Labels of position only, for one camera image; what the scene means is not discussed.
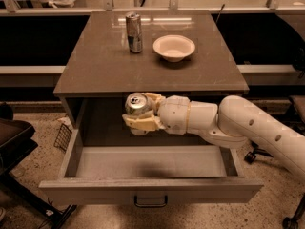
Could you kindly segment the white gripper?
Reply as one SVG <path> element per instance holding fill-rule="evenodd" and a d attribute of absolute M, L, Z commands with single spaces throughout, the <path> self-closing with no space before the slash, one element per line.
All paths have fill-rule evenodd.
<path fill-rule="evenodd" d="M 165 96 L 157 93 L 145 93 L 145 96 L 152 110 L 141 115 L 123 114 L 123 120 L 128 127 L 147 132 L 165 129 L 172 135 L 186 133 L 190 105 L 188 97 L 174 95 L 165 99 Z"/>

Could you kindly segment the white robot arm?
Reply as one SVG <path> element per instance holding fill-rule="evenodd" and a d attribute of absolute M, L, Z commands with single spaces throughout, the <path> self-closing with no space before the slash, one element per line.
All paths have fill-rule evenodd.
<path fill-rule="evenodd" d="M 229 95 L 216 105 L 185 96 L 133 93 L 126 100 L 122 118 L 136 135 L 158 130 L 193 134 L 226 148 L 239 148 L 250 140 L 305 180 L 305 136 L 243 97 Z"/>

